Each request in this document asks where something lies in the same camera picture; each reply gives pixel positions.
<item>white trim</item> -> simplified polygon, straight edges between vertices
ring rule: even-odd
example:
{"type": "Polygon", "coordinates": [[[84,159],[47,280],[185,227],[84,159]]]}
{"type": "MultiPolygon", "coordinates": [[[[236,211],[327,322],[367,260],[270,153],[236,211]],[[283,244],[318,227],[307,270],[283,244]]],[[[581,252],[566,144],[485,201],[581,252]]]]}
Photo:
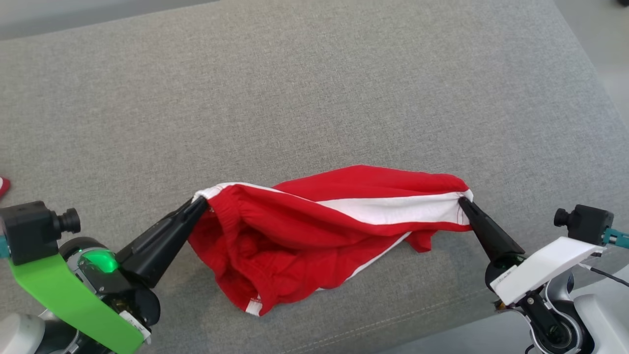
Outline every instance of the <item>white trim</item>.
{"type": "Polygon", "coordinates": [[[260,317],[260,310],[262,310],[262,299],[258,295],[258,299],[249,300],[249,305],[247,305],[245,312],[260,317]]]}
{"type": "MultiPolygon", "coordinates": [[[[200,190],[194,199],[204,197],[212,199],[227,186],[243,185],[276,193],[283,191],[252,185],[250,183],[221,183],[211,188],[200,190]]],[[[451,222],[469,225],[469,219],[459,207],[459,198],[474,198],[472,191],[453,191],[435,195],[415,195],[393,198],[346,198],[316,202],[330,209],[339,211],[357,221],[371,225],[393,225],[405,222],[451,222]]]]}
{"type": "MultiPolygon", "coordinates": [[[[404,239],[406,239],[410,234],[411,234],[410,231],[407,232],[406,234],[403,234],[402,236],[400,236],[400,238],[397,241],[395,241],[392,245],[390,245],[389,248],[385,249],[381,254],[378,254],[377,256],[375,256],[372,259],[370,259],[369,261],[367,261],[367,263],[365,263],[365,264],[359,266],[358,268],[356,268],[356,270],[354,270],[352,275],[347,277],[347,279],[345,279],[343,281],[343,283],[348,281],[348,280],[350,280],[354,275],[358,274],[363,269],[365,269],[368,266],[370,266],[373,262],[377,261],[380,257],[384,256],[385,253],[389,252],[390,250],[393,249],[393,247],[397,246],[400,242],[404,241],[404,239]]],[[[316,291],[319,291],[319,290],[327,290],[327,289],[325,289],[325,288],[318,288],[316,291]]]]}

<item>floor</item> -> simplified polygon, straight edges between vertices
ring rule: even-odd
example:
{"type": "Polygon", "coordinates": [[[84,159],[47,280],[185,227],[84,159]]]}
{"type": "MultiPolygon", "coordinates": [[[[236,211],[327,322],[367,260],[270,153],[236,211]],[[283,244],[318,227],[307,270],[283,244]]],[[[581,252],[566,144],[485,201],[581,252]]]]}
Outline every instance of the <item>floor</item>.
{"type": "MultiPolygon", "coordinates": [[[[629,8],[623,9],[613,0],[555,0],[555,3],[629,127],[629,8]]],[[[629,279],[629,266],[616,276],[629,279]]],[[[629,328],[629,309],[623,303],[623,299],[629,295],[629,289],[606,279],[575,290],[572,294],[592,293],[614,306],[619,311],[618,317],[629,328]]],[[[523,354],[531,343],[526,322],[517,314],[506,313],[422,338],[381,354],[523,354]]]]}

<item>gray fabric surface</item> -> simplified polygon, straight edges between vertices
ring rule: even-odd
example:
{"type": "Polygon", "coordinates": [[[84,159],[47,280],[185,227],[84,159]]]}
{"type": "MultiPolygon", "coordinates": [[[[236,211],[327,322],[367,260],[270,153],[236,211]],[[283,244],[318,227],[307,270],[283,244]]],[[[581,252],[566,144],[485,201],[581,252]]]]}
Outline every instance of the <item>gray fabric surface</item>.
{"type": "MultiPolygon", "coordinates": [[[[460,176],[530,252],[557,207],[629,229],[629,134],[547,0],[222,0],[0,42],[0,76],[1,205],[75,207],[113,250],[200,188],[359,163],[460,176]]],[[[263,318],[186,246],[140,352],[373,353],[488,316],[475,237],[433,240],[263,318]]],[[[37,312],[0,280],[0,316],[37,312]]]]}

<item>black cable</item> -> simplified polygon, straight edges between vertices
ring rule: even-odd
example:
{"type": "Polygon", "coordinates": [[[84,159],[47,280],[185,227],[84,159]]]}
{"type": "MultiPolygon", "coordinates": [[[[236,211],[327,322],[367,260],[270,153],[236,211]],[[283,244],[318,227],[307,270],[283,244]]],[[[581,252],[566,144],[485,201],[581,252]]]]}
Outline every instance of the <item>black cable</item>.
{"type": "Polygon", "coordinates": [[[605,273],[604,271],[602,271],[600,269],[590,268],[590,270],[595,272],[595,273],[598,273],[600,275],[604,275],[604,276],[608,277],[609,279],[614,280],[615,282],[619,282],[619,283],[621,283],[622,285],[624,285],[626,287],[629,287],[629,283],[627,283],[626,281],[624,281],[624,280],[622,280],[620,278],[616,278],[616,277],[614,277],[613,275],[611,275],[609,273],[605,273]]]}
{"type": "Polygon", "coordinates": [[[529,351],[531,351],[531,349],[533,349],[535,347],[534,344],[531,344],[530,346],[528,346],[528,348],[524,351],[524,354],[528,354],[529,351]]]}
{"type": "Polygon", "coordinates": [[[596,268],[594,268],[594,267],[592,267],[592,266],[585,265],[585,264],[583,264],[583,263],[579,263],[579,266],[581,266],[581,267],[583,267],[583,268],[585,268],[585,269],[587,269],[587,270],[591,270],[591,271],[593,271],[593,272],[595,272],[595,273],[597,273],[597,274],[604,275],[604,276],[608,277],[609,279],[612,279],[612,280],[613,280],[613,281],[615,281],[615,282],[619,282],[619,283],[621,283],[622,285],[624,285],[624,286],[626,286],[626,287],[629,287],[629,283],[628,283],[628,282],[626,282],[626,281],[624,281],[624,280],[622,280],[622,279],[620,279],[620,278],[616,278],[616,277],[614,277],[613,275],[611,275],[611,274],[609,274],[609,273],[605,273],[604,271],[602,271],[602,270],[600,270],[600,269],[596,269],[596,268]]]}

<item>red object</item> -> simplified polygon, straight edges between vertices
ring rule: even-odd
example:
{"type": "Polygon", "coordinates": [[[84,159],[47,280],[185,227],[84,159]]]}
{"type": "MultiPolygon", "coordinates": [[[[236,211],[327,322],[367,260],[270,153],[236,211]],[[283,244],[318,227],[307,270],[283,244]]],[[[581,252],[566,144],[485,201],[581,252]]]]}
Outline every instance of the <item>red object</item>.
{"type": "Polygon", "coordinates": [[[229,299],[261,316],[335,288],[401,241],[429,251],[438,230],[468,231],[450,174],[352,166],[273,188],[222,183],[189,238],[229,299]]]}
{"type": "Polygon", "coordinates": [[[0,177],[0,197],[2,197],[6,193],[6,191],[9,190],[10,186],[11,182],[9,182],[9,180],[0,177]]]}

